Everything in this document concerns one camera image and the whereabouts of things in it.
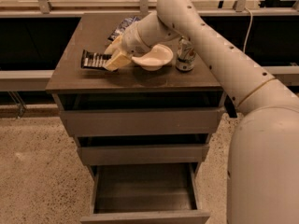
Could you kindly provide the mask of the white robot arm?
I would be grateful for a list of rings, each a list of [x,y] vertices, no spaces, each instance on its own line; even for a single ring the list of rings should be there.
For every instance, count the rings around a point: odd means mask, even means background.
[[[299,224],[299,97],[208,26],[191,0],[157,0],[107,48],[114,71],[158,43],[192,43],[244,118],[228,158],[228,224]]]

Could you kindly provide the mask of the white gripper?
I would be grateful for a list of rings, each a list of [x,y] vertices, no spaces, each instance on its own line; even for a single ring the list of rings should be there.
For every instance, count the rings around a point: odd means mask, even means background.
[[[104,68],[108,71],[118,70],[128,65],[132,60],[132,56],[141,57],[150,51],[151,47],[149,47],[139,35],[138,23],[134,22],[125,29],[122,36],[117,36],[106,48],[105,54],[112,56],[106,62]]]

